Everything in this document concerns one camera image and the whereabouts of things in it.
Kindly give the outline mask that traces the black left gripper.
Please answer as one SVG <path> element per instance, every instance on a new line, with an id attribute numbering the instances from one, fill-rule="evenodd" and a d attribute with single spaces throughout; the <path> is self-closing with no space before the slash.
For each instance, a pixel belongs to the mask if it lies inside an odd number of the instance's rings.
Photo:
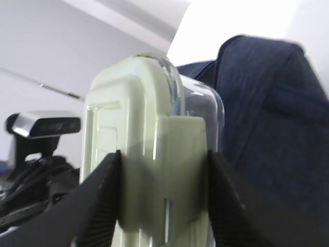
<path id="1" fill-rule="evenodd" d="M 15 136 L 1 166 L 1 231 L 49 210 L 79 185 L 79 169 L 54 154 L 59 137 Z"/>

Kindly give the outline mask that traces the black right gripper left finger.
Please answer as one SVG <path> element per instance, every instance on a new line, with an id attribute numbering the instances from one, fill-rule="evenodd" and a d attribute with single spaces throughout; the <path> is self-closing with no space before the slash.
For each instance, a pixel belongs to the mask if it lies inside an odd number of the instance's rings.
<path id="1" fill-rule="evenodd" d="M 97 168 L 49 211 L 1 237 L 1 246 L 111 246 L 118 218 L 121 154 Z"/>

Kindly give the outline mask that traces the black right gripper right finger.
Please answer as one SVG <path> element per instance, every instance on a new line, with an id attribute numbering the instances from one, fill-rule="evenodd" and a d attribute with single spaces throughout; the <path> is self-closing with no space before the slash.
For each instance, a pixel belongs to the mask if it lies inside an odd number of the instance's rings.
<path id="1" fill-rule="evenodd" d="M 328 228 L 255 188 L 208 151 L 208 212 L 216 246 L 328 246 Z"/>

